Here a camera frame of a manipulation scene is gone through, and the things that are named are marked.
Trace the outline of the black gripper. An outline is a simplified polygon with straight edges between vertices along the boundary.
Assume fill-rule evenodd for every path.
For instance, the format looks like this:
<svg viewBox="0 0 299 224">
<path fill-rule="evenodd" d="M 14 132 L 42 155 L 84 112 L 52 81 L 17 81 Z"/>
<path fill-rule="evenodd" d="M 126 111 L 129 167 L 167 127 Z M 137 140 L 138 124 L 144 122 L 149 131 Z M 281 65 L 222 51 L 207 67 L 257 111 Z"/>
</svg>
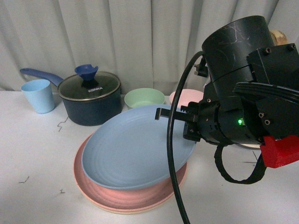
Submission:
<svg viewBox="0 0 299 224">
<path fill-rule="evenodd" d="M 175 111 L 173 118 L 186 121 L 183 131 L 183 137 L 187 140 L 199 142 L 201 139 L 212 145 L 223 144 L 232 145 L 234 142 L 230 130 L 234 126 L 234 111 L 225 111 L 219 101 L 210 103 L 190 102 L 188 106 L 180 107 L 182 112 Z M 170 109 L 157 108 L 155 120 L 161 117 L 169 118 Z M 187 121 L 187 115 L 191 115 L 194 120 Z"/>
</svg>

